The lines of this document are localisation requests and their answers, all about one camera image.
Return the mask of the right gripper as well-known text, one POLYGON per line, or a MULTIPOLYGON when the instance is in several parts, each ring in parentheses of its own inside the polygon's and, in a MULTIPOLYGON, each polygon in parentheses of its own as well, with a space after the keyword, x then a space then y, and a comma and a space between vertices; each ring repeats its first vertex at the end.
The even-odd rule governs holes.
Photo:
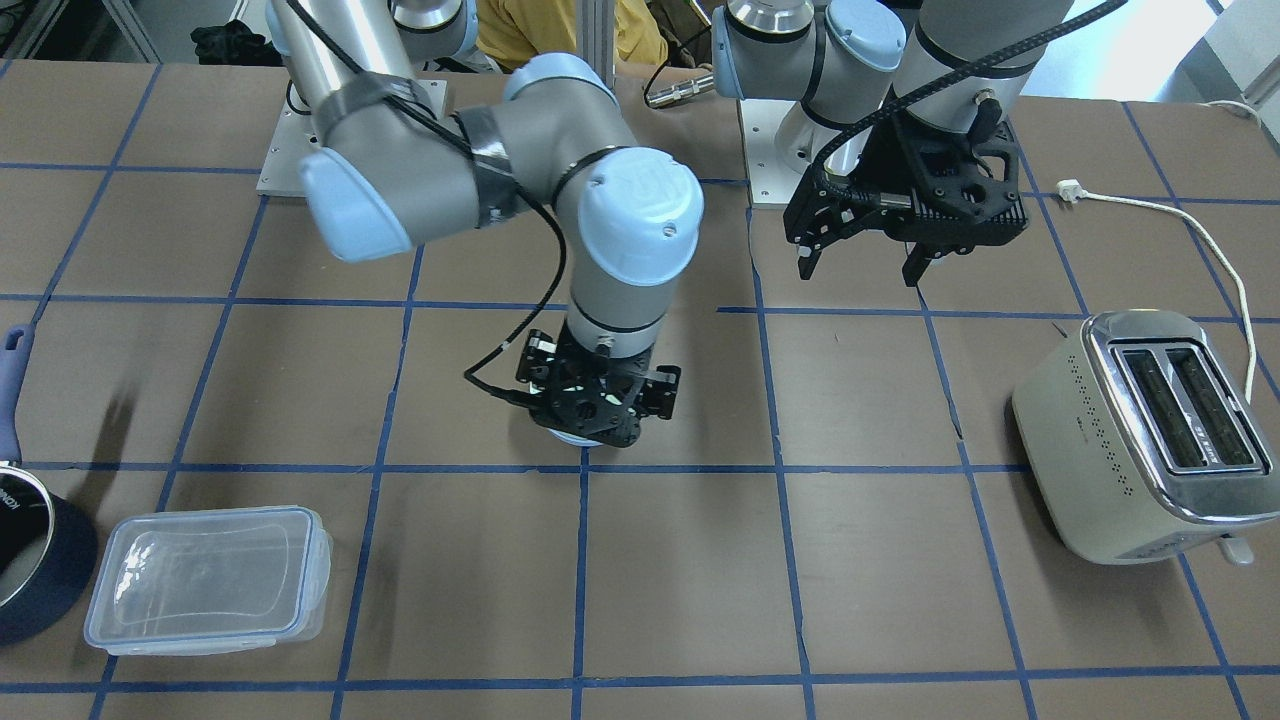
POLYGON ((650 372, 653 348, 630 357, 608 357, 575 340, 530 340, 529 414, 540 427, 625 448, 641 432, 639 395, 650 372))

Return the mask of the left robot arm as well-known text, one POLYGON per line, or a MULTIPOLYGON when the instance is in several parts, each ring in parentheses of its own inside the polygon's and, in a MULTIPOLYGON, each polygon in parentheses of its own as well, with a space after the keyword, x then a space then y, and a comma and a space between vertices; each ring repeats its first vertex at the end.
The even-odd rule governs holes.
POLYGON ((1068 1, 728 1, 713 12, 716 90, 790 101, 777 149, 799 173, 783 211, 797 273, 878 231, 909 247, 906 286, 955 252, 1028 225, 1009 115, 1032 47, 937 92, 910 94, 1062 22, 1068 1))

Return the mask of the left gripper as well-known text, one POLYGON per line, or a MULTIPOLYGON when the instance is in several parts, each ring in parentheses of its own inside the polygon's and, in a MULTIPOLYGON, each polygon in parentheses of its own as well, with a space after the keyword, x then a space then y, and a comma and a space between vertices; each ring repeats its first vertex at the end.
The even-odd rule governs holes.
POLYGON ((863 231, 908 243, 906 287, 918 287, 951 252, 1009 243, 1028 227, 1018 150, 1010 124, 992 110, 980 110, 963 133, 936 129, 906 111, 882 120, 849 174, 810 164, 785 209, 800 279, 813 277, 824 249, 863 231))

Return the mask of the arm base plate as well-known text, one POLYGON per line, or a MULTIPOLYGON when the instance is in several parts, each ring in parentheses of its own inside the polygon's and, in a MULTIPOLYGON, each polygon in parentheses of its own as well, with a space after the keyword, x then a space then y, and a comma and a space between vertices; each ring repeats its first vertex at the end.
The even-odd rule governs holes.
MULTIPOLYGON (((444 79, 417 79, 419 97, 435 113, 436 118, 445 115, 449 96, 448 83, 444 79)), ((314 152, 319 152, 325 143, 321 143, 314 132, 314 117, 305 117, 291 109, 288 102, 279 108, 275 128, 268 143, 268 150, 262 160, 262 168, 256 183, 257 193, 268 197, 303 199, 305 186, 300 178, 300 163, 314 152)), ((366 127, 365 120, 343 120, 335 128, 343 138, 339 138, 339 150, 358 149, 369 151, 375 145, 371 126, 366 127), (365 131, 362 140, 357 140, 355 132, 365 131)))
POLYGON ((751 206, 786 208, 805 169, 838 131, 788 100, 744 99, 739 117, 751 206))

